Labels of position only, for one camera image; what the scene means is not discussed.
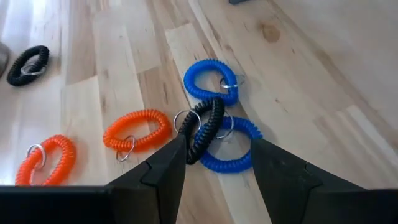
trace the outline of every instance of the blue coil keychain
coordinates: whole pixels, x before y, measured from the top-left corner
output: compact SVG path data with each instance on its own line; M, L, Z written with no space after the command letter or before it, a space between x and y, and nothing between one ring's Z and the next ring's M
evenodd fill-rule
M202 90L195 85L195 79L198 75L212 70L216 70L223 75L223 79L220 81L220 83L223 80L225 81L225 85L221 86L227 89L228 94ZM237 84L236 75L234 72L226 64L215 59L206 59L193 64L187 70L184 76L185 89L187 89L189 94L191 94L193 97L201 100L208 100L218 96L223 99L225 105L227 106L234 105L236 102L238 102L238 86L240 84Z
M252 122L237 117L233 117L233 119L234 119L234 127L233 127L234 130L245 133L251 140L262 139L261 132ZM229 129L231 125L232 125L231 118L224 117L221 129ZM195 140L196 136L199 136L201 131L202 130L199 130L197 132L197 134L195 135ZM250 149L243 157L239 159L231 159L228 161L217 159L214 156L212 156L208 151L206 151L204 155L201 157L200 161L209 170L222 174L235 174L250 169L252 167Z

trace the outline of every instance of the coil wrist keychain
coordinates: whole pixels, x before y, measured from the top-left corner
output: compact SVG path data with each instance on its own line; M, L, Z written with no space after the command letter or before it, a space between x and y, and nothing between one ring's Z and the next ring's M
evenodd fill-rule
M203 126L199 126L201 134L197 135L197 140L193 143L193 146L191 147L190 136L193 132L193 128L198 122L198 119L201 124L200 116L207 111L211 111L210 118L206 124L204 124ZM181 112L179 112L174 118L174 126L177 116ZM196 161L202 157L203 153L205 153L211 141L216 137L217 132L222 125L224 112L224 101L220 97L216 97L210 100L204 100L189 111L189 114L185 117L178 131L179 134L185 135L187 139L187 164L192 165L196 163Z
M36 80L46 70L49 62L50 51L46 46L36 46L27 49L12 65L7 82L13 86L24 86ZM26 62L38 55L39 58L33 62L26 64Z
M121 130L146 121L157 122L159 124L158 129L140 139L135 139L134 136L128 136L126 139L116 138L117 133ZM171 131L171 124L165 114L153 109L140 110L124 115L113 123L105 131L103 141L106 147L113 148L116 151L116 159L119 162L123 162L129 157L132 151L145 151L151 146L162 144L171 136ZM127 152L122 159L119 158L121 152Z
M67 179L76 161L76 148L73 142L65 136L55 135L41 144L35 144L29 148L27 158L19 167L16 185L31 185L30 179L34 169L43 168L47 160L47 154L53 152L57 147L62 149L61 159L42 185L60 185Z
M202 90L195 85L195 79L197 76L199 76L203 72L212 70L216 70L223 75L223 78L220 80L220 84L221 87L227 89L228 94ZM187 70L184 76L185 89L187 89L189 94L191 94L193 97L201 100L208 100L214 97L220 97L224 100L224 103L227 106L234 105L236 102L238 102L238 86L241 85L243 82L244 80L240 83L237 83L236 75L234 74L234 72L223 62L215 59L206 59L193 64Z
M258 128L252 122L243 118L233 117L231 120L229 117L224 117L221 128L229 129L232 125L232 121L234 121L233 129L243 132L250 138L250 140L262 139L262 134ZM215 158L206 150L200 161L209 170L222 174L234 174L252 167L250 149L243 157L227 161Z

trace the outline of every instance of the metal key ring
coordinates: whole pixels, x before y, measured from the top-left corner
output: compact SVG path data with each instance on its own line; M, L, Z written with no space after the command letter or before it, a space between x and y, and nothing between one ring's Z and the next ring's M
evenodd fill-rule
M31 75L31 76L41 75L41 74L43 74L43 73L46 71L46 69L47 69L47 67L44 66L44 67L43 67L40 71L38 71L38 72L27 72L27 71L29 71L29 69L30 69L34 64L35 64L35 63L28 63L28 64L24 65L24 66L21 68L21 74L22 74L22 75Z
M194 113L194 114L197 116L197 118L198 118L198 120L199 120L199 128L198 128L198 131L199 131L200 128L201 128L201 120L200 120L199 114L196 113L194 110L181 110L181 111L178 112L178 113L175 115L175 117L174 117L174 130L175 130L175 132L178 133L178 130L177 130L177 118L178 118L178 116L180 116L180 114L182 114L182 113L184 113L184 112L192 112L192 113Z
M222 79L220 80L220 86L221 86L222 88L224 88L224 89L237 88L237 87L239 87L240 85L242 85L242 84L245 82L245 80L246 80L246 78L244 77L244 75L236 75L236 77L243 77L243 78L241 79L241 81L240 81L239 83L237 83L237 84L235 84L235 85L223 84L223 82L225 81L225 78L222 78Z
M231 116L231 114L227 110L225 110L225 113L228 114L228 116L231 118L231 128L223 136L216 136L217 139L222 139L222 138L225 138L226 136L229 136L229 134L231 134L234 129L234 125L235 125L234 118Z
M119 161L119 162L124 162L124 161L126 161L126 160L129 158L131 152L134 150L134 148L135 148L135 146L136 146L136 138L135 138L134 136L129 135L129 136L127 136L124 140L127 140L127 139L129 139L129 138L132 138L132 146L131 146L130 151L127 153L127 155L125 155L122 159L119 159L119 155L120 155L121 151L117 151L117 152L116 152L116 160Z
M26 157L28 157L28 156L31 154L32 150L33 150L33 149L36 149L36 148L39 148L40 151L42 152L42 165L39 167L39 169L43 169L43 167L44 167L44 165L45 165L45 161L47 161L47 155L46 155L45 150L44 150L44 148L43 148L42 145L40 145L40 144L31 145L31 146L28 148L28 150L27 150Z

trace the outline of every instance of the orange coil keychain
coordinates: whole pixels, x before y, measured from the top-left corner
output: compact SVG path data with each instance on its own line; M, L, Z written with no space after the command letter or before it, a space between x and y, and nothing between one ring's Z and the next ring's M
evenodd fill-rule
M159 124L158 129L153 133L150 133L149 135L137 140L134 136L128 136L123 140L115 137L116 134L123 129L131 125L143 123L145 121L157 122ZM116 159L119 162L123 162L129 157L133 150L136 152L141 152L145 151L151 146L158 146L165 142L171 136L171 133L172 126L170 121L167 119L167 116L158 110L148 109L135 111L119 118L105 131L103 139L106 147L113 148L117 151ZM128 154L122 159L119 159L120 152L128 152Z
M41 161L41 166L38 169L43 168L47 154L53 152L57 147L62 149L61 159L42 185L60 185L62 181L67 179L76 161L76 148L73 142L65 136L55 135L42 142L41 145L35 144L29 148L27 158L19 167L16 185L30 185L30 179L36 165Z

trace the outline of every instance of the light wood surface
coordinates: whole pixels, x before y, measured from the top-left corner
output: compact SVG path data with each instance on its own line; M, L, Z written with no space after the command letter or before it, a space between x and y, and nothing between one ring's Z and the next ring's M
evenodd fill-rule
M64 184L117 178L156 149L118 163L102 143L104 130L144 108L172 120L199 102L183 88L187 68L218 58L247 76L230 112L256 123L266 140L360 186L397 187L394 9L394 1L360 0L0 0L10 61L38 44L51 53L48 72L31 85L0 80L0 183L14 184L27 148L54 134L78 148ZM221 91L219 80L211 73L198 85ZM234 133L210 151L232 159L248 147ZM187 167L177 222L271 221L252 170L218 175L197 162Z

